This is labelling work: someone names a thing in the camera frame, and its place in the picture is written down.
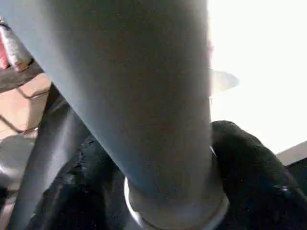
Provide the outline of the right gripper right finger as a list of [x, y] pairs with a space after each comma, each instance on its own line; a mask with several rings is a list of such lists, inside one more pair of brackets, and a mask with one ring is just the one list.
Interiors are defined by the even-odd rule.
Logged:
[[221, 230], [304, 230], [307, 197], [255, 136], [230, 121], [212, 122], [212, 148], [230, 207]]

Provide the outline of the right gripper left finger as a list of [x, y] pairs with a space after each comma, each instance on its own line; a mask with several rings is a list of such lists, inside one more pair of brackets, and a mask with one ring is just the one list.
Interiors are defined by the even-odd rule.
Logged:
[[92, 136], [42, 194], [28, 230], [123, 230], [124, 175]]

